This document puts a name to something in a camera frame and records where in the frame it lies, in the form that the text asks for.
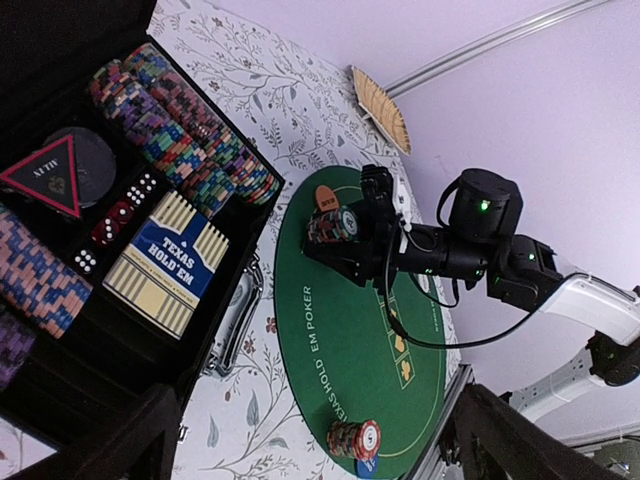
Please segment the right aluminium frame post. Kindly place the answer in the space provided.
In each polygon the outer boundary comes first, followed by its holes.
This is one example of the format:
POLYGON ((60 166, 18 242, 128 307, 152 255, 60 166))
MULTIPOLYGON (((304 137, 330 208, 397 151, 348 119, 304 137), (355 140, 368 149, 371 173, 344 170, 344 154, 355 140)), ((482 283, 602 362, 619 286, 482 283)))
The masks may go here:
POLYGON ((500 47, 609 4, 608 0, 565 1, 542 12, 518 20, 506 27, 467 43, 419 67, 385 87, 392 99, 399 99, 422 85, 446 75, 500 47))

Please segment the green twenty chip stack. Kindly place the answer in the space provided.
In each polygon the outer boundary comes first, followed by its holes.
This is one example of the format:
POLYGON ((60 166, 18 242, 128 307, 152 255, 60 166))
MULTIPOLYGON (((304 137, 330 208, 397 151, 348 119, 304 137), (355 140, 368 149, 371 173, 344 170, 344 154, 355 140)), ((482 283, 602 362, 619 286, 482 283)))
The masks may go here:
POLYGON ((348 206, 312 218, 306 227, 307 240, 314 244, 351 242, 359 239, 359 222, 348 206))

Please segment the orange big blind button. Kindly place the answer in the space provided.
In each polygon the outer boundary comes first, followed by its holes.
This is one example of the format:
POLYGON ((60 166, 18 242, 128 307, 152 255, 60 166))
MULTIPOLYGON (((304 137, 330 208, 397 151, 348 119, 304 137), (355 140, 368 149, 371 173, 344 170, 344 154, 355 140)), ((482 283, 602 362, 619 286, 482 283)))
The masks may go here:
POLYGON ((340 207, 334 191, 327 185, 319 185, 314 192, 316 207, 319 212, 328 212, 340 207))

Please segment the blue small blind button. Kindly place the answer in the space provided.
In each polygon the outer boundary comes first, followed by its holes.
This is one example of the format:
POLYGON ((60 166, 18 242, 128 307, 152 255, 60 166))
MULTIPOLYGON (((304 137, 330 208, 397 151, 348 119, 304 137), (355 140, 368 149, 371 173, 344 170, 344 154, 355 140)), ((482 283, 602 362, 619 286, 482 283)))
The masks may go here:
POLYGON ((379 458, 374 456, 366 460, 357 460, 355 468, 359 479, 373 479, 379 469, 379 458))

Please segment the red poker chip stack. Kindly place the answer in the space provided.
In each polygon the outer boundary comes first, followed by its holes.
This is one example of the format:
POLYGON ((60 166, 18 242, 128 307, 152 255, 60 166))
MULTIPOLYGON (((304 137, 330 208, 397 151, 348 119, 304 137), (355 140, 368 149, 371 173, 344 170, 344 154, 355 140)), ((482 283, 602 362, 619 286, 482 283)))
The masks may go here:
POLYGON ((330 455, 371 460, 381 444, 381 430, 375 420, 363 422, 334 421, 327 432, 326 442, 330 455))

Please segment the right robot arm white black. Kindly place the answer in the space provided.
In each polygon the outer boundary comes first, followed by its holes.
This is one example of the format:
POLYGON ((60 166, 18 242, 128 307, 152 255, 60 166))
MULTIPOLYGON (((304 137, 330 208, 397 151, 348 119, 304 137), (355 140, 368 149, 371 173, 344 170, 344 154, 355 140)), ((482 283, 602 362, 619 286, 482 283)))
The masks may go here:
POLYGON ((527 317, 550 313, 589 327, 579 353, 538 382, 505 395, 529 421, 598 387, 639 375, 639 293, 579 269, 563 272, 553 249, 517 232, 523 199, 517 184, 481 168, 465 169, 441 195, 448 209, 435 225, 413 221, 403 182, 365 166, 360 200, 322 200, 309 220, 303 251, 358 286, 390 295, 399 273, 449 279, 454 291, 479 282, 487 295, 527 317))

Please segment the red dice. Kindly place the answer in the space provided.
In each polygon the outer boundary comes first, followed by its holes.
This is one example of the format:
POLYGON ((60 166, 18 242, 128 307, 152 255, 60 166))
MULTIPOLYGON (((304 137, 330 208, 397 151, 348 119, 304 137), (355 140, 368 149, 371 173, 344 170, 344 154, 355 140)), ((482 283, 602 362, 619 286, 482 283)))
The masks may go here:
POLYGON ((93 242, 101 248, 110 246, 133 214, 134 209, 126 201, 116 202, 94 227, 91 233, 93 242))

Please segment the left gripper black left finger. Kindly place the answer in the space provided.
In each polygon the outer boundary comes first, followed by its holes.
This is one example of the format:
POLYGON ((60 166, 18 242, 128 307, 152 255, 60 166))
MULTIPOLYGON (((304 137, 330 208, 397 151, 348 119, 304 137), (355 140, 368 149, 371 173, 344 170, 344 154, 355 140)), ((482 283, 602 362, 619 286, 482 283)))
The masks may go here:
POLYGON ((121 415, 12 477, 169 479, 180 421, 174 389, 156 384, 121 415))

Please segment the right outer chip row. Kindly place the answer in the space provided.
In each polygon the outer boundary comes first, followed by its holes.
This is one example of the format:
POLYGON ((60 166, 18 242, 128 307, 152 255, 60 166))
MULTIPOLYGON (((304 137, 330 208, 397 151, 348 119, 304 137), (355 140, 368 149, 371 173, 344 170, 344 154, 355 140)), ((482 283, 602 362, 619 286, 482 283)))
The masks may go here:
POLYGON ((227 174, 241 199, 271 200, 280 187, 276 176, 153 44, 138 47, 124 65, 227 174))

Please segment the round green poker mat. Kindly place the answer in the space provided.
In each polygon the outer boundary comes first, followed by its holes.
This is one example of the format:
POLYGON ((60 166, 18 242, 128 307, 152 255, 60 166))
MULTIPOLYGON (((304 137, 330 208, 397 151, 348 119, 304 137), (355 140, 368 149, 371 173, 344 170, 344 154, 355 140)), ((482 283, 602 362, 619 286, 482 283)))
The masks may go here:
POLYGON ((410 277, 396 277, 387 299, 302 252, 314 193, 326 185, 348 204, 361 199, 360 173, 333 166, 297 188, 280 228, 275 255, 275 315, 288 380, 313 436, 327 445, 335 421, 375 420, 381 429, 379 479, 406 473, 432 437, 446 390, 447 354, 404 343, 390 328, 391 307, 406 330, 427 342, 445 340, 443 313, 410 277))

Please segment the Texas Hold'em card box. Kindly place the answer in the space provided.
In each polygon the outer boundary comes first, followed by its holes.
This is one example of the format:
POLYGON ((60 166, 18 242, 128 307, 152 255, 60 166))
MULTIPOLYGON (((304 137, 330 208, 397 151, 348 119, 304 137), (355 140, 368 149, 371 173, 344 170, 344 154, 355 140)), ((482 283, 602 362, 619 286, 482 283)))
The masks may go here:
POLYGON ((179 340, 230 240, 177 191, 156 205, 103 279, 103 286, 179 340))

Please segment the floral white table cloth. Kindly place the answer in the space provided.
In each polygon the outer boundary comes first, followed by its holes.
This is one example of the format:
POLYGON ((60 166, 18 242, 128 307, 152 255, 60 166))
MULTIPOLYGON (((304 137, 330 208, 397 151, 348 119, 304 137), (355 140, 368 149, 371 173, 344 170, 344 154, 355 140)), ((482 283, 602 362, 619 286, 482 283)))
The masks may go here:
MULTIPOLYGON (((257 105, 241 99, 229 78, 213 70, 201 86, 222 111, 287 178, 302 172, 304 160, 290 162, 259 136, 272 130, 302 151, 330 151, 351 163, 358 153, 398 167, 399 156, 359 119, 346 76, 336 67, 249 21, 203 1, 5 1, 1 5, 1 164, 10 167, 36 149, 50 133, 79 122, 103 132, 118 152, 118 184, 143 167, 86 95, 91 74, 109 59, 154 40, 179 62, 188 46, 205 33, 213 57, 252 79, 257 105)), ((133 399, 161 377, 162 357, 172 343, 139 329, 126 341, 80 321, 67 336, 73 344, 43 335, 27 366, 40 367, 46 356, 70 365, 91 387, 77 381, 29 384, 19 376, 5 392, 1 413, 1 475, 11 479, 93 421, 133 399)), ((178 449, 174 475, 204 476, 204 464, 219 464, 217 478, 341 479, 344 472, 319 451, 304 428, 283 385, 262 389, 264 409, 248 426, 242 406, 221 397, 221 383, 207 379, 198 387, 190 438, 178 449)))

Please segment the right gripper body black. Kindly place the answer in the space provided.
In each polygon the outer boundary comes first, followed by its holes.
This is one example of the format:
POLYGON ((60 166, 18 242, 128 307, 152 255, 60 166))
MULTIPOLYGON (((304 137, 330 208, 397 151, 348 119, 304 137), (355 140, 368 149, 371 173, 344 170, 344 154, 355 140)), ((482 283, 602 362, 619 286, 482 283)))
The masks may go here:
POLYGON ((443 227, 409 223, 396 211, 400 183, 373 164, 360 174, 362 198, 347 205, 359 222, 359 239, 314 244, 305 234, 303 253, 357 286, 380 290, 399 272, 478 282, 495 256, 494 247, 465 240, 443 227))

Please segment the black poker chip case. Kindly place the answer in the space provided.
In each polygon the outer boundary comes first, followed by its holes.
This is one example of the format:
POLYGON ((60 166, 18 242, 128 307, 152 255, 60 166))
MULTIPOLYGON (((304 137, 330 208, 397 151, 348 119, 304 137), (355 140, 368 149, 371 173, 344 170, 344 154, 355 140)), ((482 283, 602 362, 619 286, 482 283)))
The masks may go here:
POLYGON ((154 385, 180 404, 191 395, 283 179, 268 173, 267 197, 232 197, 212 223, 229 239, 221 269, 181 337, 154 326, 109 292, 110 268, 171 184, 90 99, 92 75, 148 41, 151 1, 5 1, 1 5, 1 166, 17 165, 56 130, 79 126, 111 149, 107 167, 61 164, 65 192, 50 203, 50 172, 36 191, 3 183, 2 202, 71 272, 91 286, 61 336, 40 331, 33 353, 1 396, 1 413, 61 448, 94 432, 154 385))

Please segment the triangular all in marker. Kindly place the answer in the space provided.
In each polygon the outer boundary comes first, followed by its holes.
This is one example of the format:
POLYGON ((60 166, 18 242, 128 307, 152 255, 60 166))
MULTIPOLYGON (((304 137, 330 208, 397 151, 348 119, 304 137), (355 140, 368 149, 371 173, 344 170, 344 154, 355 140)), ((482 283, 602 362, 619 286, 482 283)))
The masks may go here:
POLYGON ((63 136, 7 168, 1 181, 55 210, 79 219, 74 139, 63 136))

